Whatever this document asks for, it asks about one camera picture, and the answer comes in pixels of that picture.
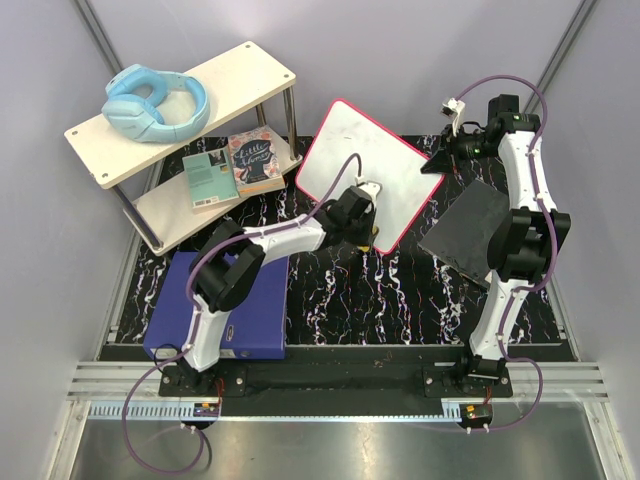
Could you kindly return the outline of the yellow whiteboard eraser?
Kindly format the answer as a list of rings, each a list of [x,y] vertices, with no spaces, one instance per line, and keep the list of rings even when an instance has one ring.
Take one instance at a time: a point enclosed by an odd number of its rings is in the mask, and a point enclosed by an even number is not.
[[[371,232],[369,233],[368,237],[367,237],[367,241],[365,243],[363,243],[362,245],[358,246],[358,249],[361,250],[364,253],[368,253],[372,250],[375,240],[377,238],[379,234],[379,228],[374,225],[371,229]]]

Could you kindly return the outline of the pink framed whiteboard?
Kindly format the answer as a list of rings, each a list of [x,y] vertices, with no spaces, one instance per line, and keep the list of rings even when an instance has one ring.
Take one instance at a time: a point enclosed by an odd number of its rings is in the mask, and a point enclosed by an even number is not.
[[[373,248],[391,253],[444,180],[423,174],[427,157],[391,130],[343,100],[335,100],[298,170],[296,186],[315,201],[332,184],[338,198],[357,180],[377,183]]]

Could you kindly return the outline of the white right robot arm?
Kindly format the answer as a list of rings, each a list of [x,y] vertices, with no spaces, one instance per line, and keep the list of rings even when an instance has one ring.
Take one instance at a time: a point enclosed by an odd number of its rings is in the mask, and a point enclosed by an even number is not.
[[[510,209],[488,242],[492,278],[479,323],[451,367],[425,369],[429,397],[480,397],[508,383],[509,333],[526,296],[549,282],[571,227],[569,214],[558,211],[548,190],[541,160],[543,119],[522,113],[518,96],[501,94],[489,102],[486,125],[468,133],[464,110],[457,98],[443,104],[451,123],[421,171],[454,173],[464,161],[497,157],[506,172]]]

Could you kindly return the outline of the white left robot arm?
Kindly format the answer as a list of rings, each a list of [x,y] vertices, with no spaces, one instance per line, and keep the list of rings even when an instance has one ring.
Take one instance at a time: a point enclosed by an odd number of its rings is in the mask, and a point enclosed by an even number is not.
[[[220,359],[227,320],[249,296],[261,268],[342,242],[372,247],[379,232],[375,216],[381,191],[379,183],[360,182],[292,220],[263,228],[229,221],[214,232],[190,266],[186,295],[192,315],[187,338],[172,358],[190,393],[203,396],[214,388],[212,367]]]

